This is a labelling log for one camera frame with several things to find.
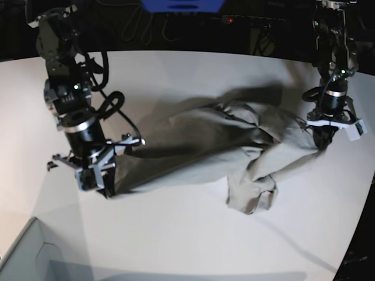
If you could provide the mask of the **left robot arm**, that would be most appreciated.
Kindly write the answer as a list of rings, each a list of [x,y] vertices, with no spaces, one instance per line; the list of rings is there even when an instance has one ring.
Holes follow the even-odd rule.
[[[320,151],[326,150],[340,129],[346,130],[351,141],[366,133],[347,93],[348,79],[359,69],[356,41],[350,34],[356,4],[356,1],[318,1],[312,20],[316,35],[313,66],[321,78],[317,87],[303,93],[302,100],[315,104],[307,114],[306,123]]]

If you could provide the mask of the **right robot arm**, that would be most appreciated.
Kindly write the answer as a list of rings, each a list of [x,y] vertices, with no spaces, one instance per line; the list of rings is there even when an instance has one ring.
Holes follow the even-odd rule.
[[[80,42],[85,22],[71,4],[51,8],[29,23],[39,31],[36,49],[45,60],[47,79],[43,97],[56,129],[62,131],[70,145],[69,154],[55,154],[47,170],[59,165],[72,169],[78,188],[95,190],[105,198],[115,196],[115,170],[118,152],[145,143],[137,126],[121,110],[122,92],[105,94],[109,80],[109,61],[101,51],[102,64],[90,57]],[[134,130],[118,142],[105,137],[101,121],[118,113]]]

